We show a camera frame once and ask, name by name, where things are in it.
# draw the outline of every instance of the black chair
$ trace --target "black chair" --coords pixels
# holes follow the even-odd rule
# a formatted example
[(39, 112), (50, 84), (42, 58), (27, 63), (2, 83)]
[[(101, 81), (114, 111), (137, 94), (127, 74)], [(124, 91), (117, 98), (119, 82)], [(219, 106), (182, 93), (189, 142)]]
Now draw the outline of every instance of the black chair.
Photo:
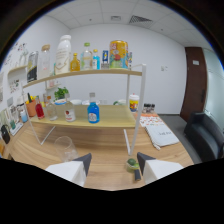
[(224, 135), (205, 113), (191, 113), (184, 133), (202, 162), (223, 158)]

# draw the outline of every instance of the bottle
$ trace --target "bottle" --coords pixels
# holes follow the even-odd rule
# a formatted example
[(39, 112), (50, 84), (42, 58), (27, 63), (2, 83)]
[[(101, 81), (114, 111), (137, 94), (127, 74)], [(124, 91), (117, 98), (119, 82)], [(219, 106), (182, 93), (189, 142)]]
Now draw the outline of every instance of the bottle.
[(47, 113), (50, 121), (54, 121), (58, 118), (56, 107), (53, 103), (51, 103), (51, 96), (47, 96)]
[(40, 99), (39, 99), (39, 96), (36, 96), (36, 107), (35, 107), (35, 110), (37, 112), (37, 117), (38, 119), (43, 119), (45, 116), (44, 116), (44, 111), (43, 111), (43, 108), (41, 106), (41, 103), (40, 103)]
[(96, 104), (95, 93), (90, 93), (90, 105), (87, 107), (89, 123), (97, 123), (100, 121), (99, 106)]
[(20, 116), (22, 118), (23, 123), (27, 122), (27, 116), (26, 116), (26, 111), (25, 110), (22, 110), (20, 112)]
[(4, 150), (5, 150), (5, 143), (2, 140), (2, 136), (0, 134), (0, 158), (3, 157)]
[(70, 64), (70, 71), (71, 72), (80, 71), (80, 61), (77, 58), (77, 53), (74, 53), (73, 56), (74, 56), (74, 58), (73, 58), (73, 60), (71, 61), (71, 64)]
[(56, 53), (55, 74), (59, 75), (70, 71), (71, 58), (71, 36), (64, 35), (60, 39), (60, 43)]
[(147, 103), (144, 103), (144, 107), (143, 107), (143, 110), (142, 110), (142, 113), (143, 114), (146, 114), (146, 111), (147, 111)]
[(98, 50), (93, 50), (93, 69), (100, 69), (100, 57), (98, 56)]
[(90, 43), (84, 43), (85, 50), (81, 57), (81, 70), (92, 69), (92, 52), (89, 51)]
[(146, 113), (150, 113), (151, 112), (151, 104), (147, 105), (147, 109), (146, 109)]
[(76, 119), (75, 117), (75, 109), (74, 109), (74, 105), (68, 100), (68, 98), (70, 97), (69, 93), (65, 94), (65, 98), (66, 98), (66, 104), (65, 106), (65, 119), (68, 122), (74, 121)]
[(50, 44), (42, 47), (38, 62), (38, 80), (50, 76)]
[(151, 107), (150, 113), (151, 113), (151, 114), (154, 114), (154, 112), (155, 112), (155, 104), (152, 104), (152, 107)]

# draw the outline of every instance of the white shelf frame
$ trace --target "white shelf frame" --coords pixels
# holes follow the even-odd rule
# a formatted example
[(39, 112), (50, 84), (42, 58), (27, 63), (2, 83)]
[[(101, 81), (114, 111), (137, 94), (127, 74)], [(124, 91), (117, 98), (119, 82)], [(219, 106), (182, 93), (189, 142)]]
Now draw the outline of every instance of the white shelf frame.
[[(124, 131), (124, 136), (125, 136), (126, 145), (127, 145), (127, 151), (128, 151), (128, 154), (129, 154), (130, 156), (131, 156), (132, 153), (133, 153), (133, 150), (134, 150), (134, 147), (135, 147), (136, 138), (137, 138), (137, 134), (138, 134), (139, 124), (140, 124), (140, 117), (141, 117), (141, 110), (142, 110), (142, 108), (143, 108), (143, 99), (144, 99), (145, 81), (146, 81), (146, 64), (139, 64), (139, 65), (136, 65), (136, 66), (132, 66), (132, 68), (136, 68), (136, 67), (142, 67), (142, 75), (141, 75), (142, 79), (141, 79), (141, 86), (140, 86), (140, 99), (139, 99), (139, 104), (138, 104), (138, 110), (140, 110), (140, 111), (138, 112), (138, 115), (137, 115), (136, 124), (135, 124), (135, 130), (134, 130), (134, 136), (133, 136), (133, 139), (132, 139), (131, 147), (130, 147), (130, 145), (129, 145), (129, 139), (128, 139), (128, 136), (127, 136), (126, 129), (123, 130), (123, 131)], [(130, 75), (132, 75), (132, 74), (129, 74), (129, 73), (130, 73), (130, 71), (132, 71), (132, 70), (125, 70), (125, 72), (124, 72), (124, 70), (122, 69), (122, 70), (120, 70), (120, 71), (122, 71), (121, 74), (125, 74), (125, 73), (127, 74), (126, 105), (128, 105), (128, 103), (129, 103), (129, 92), (130, 92)], [(88, 74), (88, 72), (91, 73), (91, 71), (86, 71), (86, 72), (81, 72), (81, 74)], [(111, 73), (111, 74), (113, 74), (114, 72), (113, 72), (113, 71), (110, 72), (110, 71), (106, 71), (106, 70), (105, 70), (105, 73)], [(45, 81), (46, 81), (46, 78), (43, 79), (42, 81), (41, 81), (41, 80), (38, 80), (37, 83), (45, 82)], [(21, 83), (21, 87), (22, 87), (22, 96), (23, 96), (24, 105), (26, 105), (26, 104), (25, 104), (25, 97), (24, 97), (24, 88), (26, 88), (26, 87), (28, 87), (28, 86), (30, 86), (30, 85), (27, 84), (27, 85), (23, 86), (23, 84)], [(55, 126), (50, 130), (50, 132), (46, 135), (46, 137), (44, 138), (44, 140), (41, 142), (40, 139), (39, 139), (39, 137), (37, 136), (35, 130), (34, 130), (34, 127), (33, 127), (33, 125), (32, 125), (31, 119), (30, 119), (30, 117), (29, 117), (29, 115), (28, 115), (28, 111), (27, 111), (26, 106), (25, 106), (25, 110), (26, 110), (26, 113), (27, 113), (27, 116), (28, 116), (28, 120), (29, 120), (30, 126), (31, 126), (31, 128), (32, 128), (32, 131), (33, 131), (33, 133), (34, 133), (34, 135), (35, 135), (35, 137), (36, 137), (38, 143), (39, 143), (40, 145), (43, 145), (44, 142), (45, 142), (45, 140), (48, 138), (48, 136), (49, 136), (49, 135), (51, 134), (51, 132), (54, 130)]]

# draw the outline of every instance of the door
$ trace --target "door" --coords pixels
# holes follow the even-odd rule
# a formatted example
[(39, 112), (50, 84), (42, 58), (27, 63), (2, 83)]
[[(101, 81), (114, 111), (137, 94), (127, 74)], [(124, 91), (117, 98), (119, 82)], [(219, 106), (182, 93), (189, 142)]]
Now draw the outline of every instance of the door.
[(191, 112), (203, 112), (207, 92), (207, 69), (200, 47), (185, 47), (187, 59), (187, 83), (180, 112), (186, 122)]

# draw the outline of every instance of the canister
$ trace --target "canister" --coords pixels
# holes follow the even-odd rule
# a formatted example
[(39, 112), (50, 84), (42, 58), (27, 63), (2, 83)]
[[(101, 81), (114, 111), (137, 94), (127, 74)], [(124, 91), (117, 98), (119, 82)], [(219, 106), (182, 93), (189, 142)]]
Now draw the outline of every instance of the canister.
[(110, 42), (110, 69), (128, 69), (128, 43), (122, 40)]
[(138, 109), (139, 96), (134, 93), (129, 96), (130, 110), (136, 112)]

